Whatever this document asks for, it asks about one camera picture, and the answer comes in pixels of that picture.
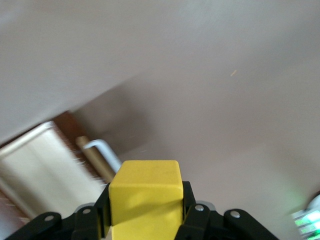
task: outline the yellow cube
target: yellow cube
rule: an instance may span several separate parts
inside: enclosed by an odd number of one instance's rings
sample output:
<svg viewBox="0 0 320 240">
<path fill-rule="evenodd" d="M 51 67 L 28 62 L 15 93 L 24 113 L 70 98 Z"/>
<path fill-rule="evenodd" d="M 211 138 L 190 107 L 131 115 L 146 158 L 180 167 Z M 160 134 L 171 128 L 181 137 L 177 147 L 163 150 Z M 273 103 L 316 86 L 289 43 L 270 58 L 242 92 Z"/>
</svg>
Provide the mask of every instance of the yellow cube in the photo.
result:
<svg viewBox="0 0 320 240">
<path fill-rule="evenodd" d="M 183 191 L 177 161 L 125 161 L 109 186 L 112 240 L 173 240 Z"/>
</svg>

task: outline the ceiling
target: ceiling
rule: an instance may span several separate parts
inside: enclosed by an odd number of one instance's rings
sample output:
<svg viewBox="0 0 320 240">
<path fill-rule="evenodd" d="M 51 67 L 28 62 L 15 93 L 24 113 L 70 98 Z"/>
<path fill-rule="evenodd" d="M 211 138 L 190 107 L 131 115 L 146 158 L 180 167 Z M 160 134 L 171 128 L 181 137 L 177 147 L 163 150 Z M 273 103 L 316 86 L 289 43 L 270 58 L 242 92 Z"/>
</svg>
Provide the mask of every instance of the ceiling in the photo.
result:
<svg viewBox="0 0 320 240">
<path fill-rule="evenodd" d="M 116 131 L 122 160 L 177 159 L 198 199 L 298 240 L 290 214 L 320 187 L 319 16 L 318 0 L 0 0 L 0 142 L 100 96 L 134 133 Z M 99 106 L 76 112 L 96 135 Z"/>
</svg>

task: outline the green light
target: green light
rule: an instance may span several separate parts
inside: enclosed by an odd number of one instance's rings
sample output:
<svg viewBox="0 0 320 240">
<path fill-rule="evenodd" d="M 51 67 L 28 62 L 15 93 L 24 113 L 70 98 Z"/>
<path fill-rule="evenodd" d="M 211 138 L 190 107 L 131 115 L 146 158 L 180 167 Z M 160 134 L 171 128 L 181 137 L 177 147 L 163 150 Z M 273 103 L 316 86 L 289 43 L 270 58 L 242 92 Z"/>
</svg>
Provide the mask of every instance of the green light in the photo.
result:
<svg viewBox="0 0 320 240">
<path fill-rule="evenodd" d="M 305 217 L 308 218 L 311 222 L 318 221 L 320 220 L 320 211 L 314 211 L 312 213 L 309 213 Z"/>
<path fill-rule="evenodd" d="M 320 239 L 320 234 L 318 234 L 316 236 L 310 236 L 307 238 L 307 240 L 316 240 L 316 239 Z"/>
<path fill-rule="evenodd" d="M 302 218 L 302 219 L 299 219 L 299 220 L 295 220 L 294 223 L 295 223 L 295 225 L 297 225 L 299 227 L 299 226 L 302 226 L 302 225 L 309 224 L 310 221 L 307 220 L 307 219 Z"/>
</svg>

